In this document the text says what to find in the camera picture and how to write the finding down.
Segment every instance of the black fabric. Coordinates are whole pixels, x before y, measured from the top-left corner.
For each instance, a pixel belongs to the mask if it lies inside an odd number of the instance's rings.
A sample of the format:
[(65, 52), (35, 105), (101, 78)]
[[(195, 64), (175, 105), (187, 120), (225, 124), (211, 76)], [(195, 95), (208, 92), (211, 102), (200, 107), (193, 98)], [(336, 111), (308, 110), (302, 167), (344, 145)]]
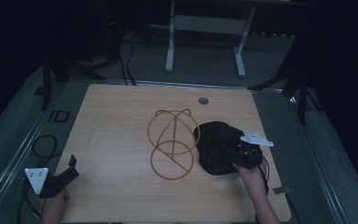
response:
[[(221, 121), (201, 124), (200, 140), (197, 149), (200, 153), (199, 163), (211, 175), (227, 175), (236, 173), (237, 169), (227, 159), (227, 151), (235, 150), (241, 143), (243, 131), (233, 128)], [(193, 132), (196, 139), (199, 130)]]

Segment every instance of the desk leg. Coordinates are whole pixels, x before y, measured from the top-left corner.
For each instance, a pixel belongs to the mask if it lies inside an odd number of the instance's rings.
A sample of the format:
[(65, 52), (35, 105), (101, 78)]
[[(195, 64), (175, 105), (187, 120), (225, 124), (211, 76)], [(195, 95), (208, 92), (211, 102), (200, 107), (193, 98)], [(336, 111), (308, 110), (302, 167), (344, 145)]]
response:
[(168, 46), (167, 52), (167, 62), (165, 63), (165, 71), (171, 72), (173, 68), (173, 54), (175, 50), (175, 45), (173, 42), (173, 31), (174, 31), (174, 22), (175, 20), (175, 1), (171, 1), (171, 19), (170, 19), (170, 45)]
[(251, 23), (252, 23), (252, 19), (253, 16), (255, 14), (255, 7), (251, 7), (251, 10), (249, 12), (248, 15), (248, 19), (245, 22), (245, 24), (243, 25), (243, 31), (242, 31), (242, 35), (241, 35), (241, 42), (240, 44), (234, 48), (234, 57), (235, 57), (235, 62), (237, 63), (237, 69), (238, 69), (238, 76), (239, 77), (245, 77), (245, 68), (243, 66), (243, 59), (242, 59), (242, 49), (243, 46), (245, 45), (245, 40), (246, 37), (248, 36), (248, 32), (249, 32), (249, 28), (251, 27)]

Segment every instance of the wooden table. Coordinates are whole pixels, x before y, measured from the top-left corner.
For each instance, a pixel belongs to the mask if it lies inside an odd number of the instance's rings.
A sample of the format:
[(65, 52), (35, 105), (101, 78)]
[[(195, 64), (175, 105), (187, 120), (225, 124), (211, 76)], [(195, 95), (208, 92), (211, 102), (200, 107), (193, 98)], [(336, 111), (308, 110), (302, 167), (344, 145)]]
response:
[[(200, 97), (208, 98), (209, 103), (201, 105)], [(150, 120), (158, 110), (186, 108), (198, 124), (220, 120), (245, 134), (265, 136), (253, 96), (247, 90), (91, 85), (57, 168), (60, 174), (68, 167), (70, 156), (76, 156), (80, 176), (68, 186), (71, 197), (63, 221), (253, 221), (255, 210), (240, 176), (207, 174), (198, 164), (196, 148), (192, 150), (194, 166), (184, 178), (166, 180), (153, 172), (150, 155), (154, 147), (147, 135)], [(187, 124), (197, 127), (191, 121)], [(164, 125), (163, 120), (152, 122), (153, 141)], [(177, 125), (176, 138), (186, 141), (191, 133)], [(280, 187), (269, 147), (262, 150), (270, 166), (268, 185), (271, 189)], [(181, 163), (191, 163), (188, 153)], [(165, 175), (181, 171), (176, 165), (161, 164), (159, 170)], [(280, 221), (289, 220), (284, 195), (274, 195), (271, 190), (268, 197)]]

